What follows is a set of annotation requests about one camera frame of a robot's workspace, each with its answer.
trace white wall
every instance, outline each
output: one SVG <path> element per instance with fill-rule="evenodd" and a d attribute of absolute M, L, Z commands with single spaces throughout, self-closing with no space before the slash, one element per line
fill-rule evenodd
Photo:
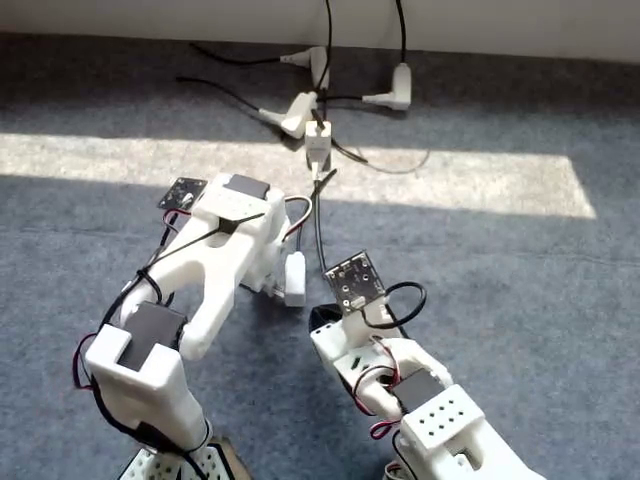
<path fill-rule="evenodd" d="M 409 48 L 640 61 L 640 0 L 403 0 Z M 393 0 L 332 0 L 335 44 L 396 47 Z M 0 30 L 325 43 L 324 0 L 0 0 Z"/>

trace gray carpet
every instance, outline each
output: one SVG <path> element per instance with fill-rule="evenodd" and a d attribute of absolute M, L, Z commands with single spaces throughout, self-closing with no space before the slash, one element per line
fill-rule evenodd
<path fill-rule="evenodd" d="M 397 53 L 334 58 L 336 94 L 372 93 Z M 330 111 L 336 137 L 372 163 L 429 158 L 394 176 L 335 155 L 328 261 L 367 248 L 387 285 L 429 287 L 409 333 L 532 468 L 637 477 L 640 69 L 426 53 L 410 63 L 406 116 Z M 159 197 L 177 176 L 219 171 L 310 190 L 292 142 L 172 77 L 217 79 L 284 110 L 307 74 L 216 65 L 180 42 L 64 37 L 0 37 L 0 65 L 0 471 L 110 479 L 135 446 L 72 390 L 71 353 L 156 245 Z M 312 306 L 332 298 L 306 233 Z M 198 302 L 190 289 L 176 305 Z M 389 442 L 369 439 L 370 420 L 322 370 L 307 315 L 239 292 L 189 381 L 256 479 L 378 479 Z"/>

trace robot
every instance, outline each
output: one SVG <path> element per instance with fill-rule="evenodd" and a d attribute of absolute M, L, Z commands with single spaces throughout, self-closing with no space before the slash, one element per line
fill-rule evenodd
<path fill-rule="evenodd" d="M 295 223 L 285 211 L 293 200 L 309 203 Z M 205 355 L 240 285 L 287 305 L 304 304 L 304 257 L 298 252 L 282 258 L 311 201 L 286 197 L 252 178 L 220 174 L 208 184 L 179 179 L 160 205 L 165 220 L 171 218 L 167 228 L 177 235 L 168 245 L 168 235 L 163 237 L 107 312 L 84 355 L 91 374 L 82 388 L 92 390 L 109 424 L 142 444 L 120 478 L 249 478 L 238 473 L 221 444 L 212 443 L 213 428 L 189 390 L 182 359 Z M 178 215 L 189 217 L 179 232 L 173 226 Z M 313 309 L 310 339 L 356 406 L 380 417 L 371 436 L 382 438 L 397 427 L 396 458 L 383 479 L 542 480 L 447 369 L 407 337 L 403 325 L 424 306 L 424 289 L 413 282 L 385 289 L 364 251 L 324 276 L 338 303 Z M 204 291 L 191 319 L 169 308 L 173 292 L 188 284 Z M 421 297 L 412 314 L 397 319 L 388 296 L 405 287 L 417 288 Z M 80 348 L 76 358 L 83 358 Z"/>

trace power plug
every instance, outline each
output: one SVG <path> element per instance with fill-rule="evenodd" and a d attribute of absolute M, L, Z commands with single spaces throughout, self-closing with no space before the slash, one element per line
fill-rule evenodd
<path fill-rule="evenodd" d="M 318 95 L 315 92 L 302 92 L 293 100 L 287 113 L 277 113 L 261 108 L 258 114 L 268 123 L 280 127 L 293 138 L 302 138 L 307 121 L 311 120 L 311 110 L 315 109 Z"/>
<path fill-rule="evenodd" d="M 365 95 L 364 103 L 387 107 L 392 110 L 408 110 L 411 106 L 411 68 L 400 63 L 393 71 L 393 82 L 389 93 Z"/>
<path fill-rule="evenodd" d="M 313 181 L 320 180 L 321 172 L 331 168 L 331 122 L 308 121 L 304 133 L 304 148 L 311 166 Z"/>
<path fill-rule="evenodd" d="M 304 307 L 307 300 L 307 264 L 302 252 L 287 255 L 284 263 L 284 303 Z"/>
<path fill-rule="evenodd" d="M 283 55 L 280 57 L 280 62 L 311 69 L 311 78 L 313 80 L 313 86 L 319 87 L 318 90 L 327 90 L 329 88 L 329 70 L 328 69 L 324 77 L 322 77 L 322 74 L 324 73 L 324 69 L 327 65 L 326 47 L 311 47 L 302 52 L 293 53 L 291 55 Z"/>

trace circuit board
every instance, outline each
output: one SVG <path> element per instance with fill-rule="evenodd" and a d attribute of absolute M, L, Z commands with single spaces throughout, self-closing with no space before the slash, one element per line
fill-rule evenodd
<path fill-rule="evenodd" d="M 362 309 L 385 294 L 382 281 L 364 250 L 324 275 L 344 315 Z"/>
<path fill-rule="evenodd" d="M 178 208 L 189 211 L 196 203 L 196 200 L 200 198 L 200 194 L 206 186 L 206 180 L 180 177 L 171 185 L 169 191 L 164 194 L 164 197 L 158 203 L 158 208 L 162 210 Z"/>

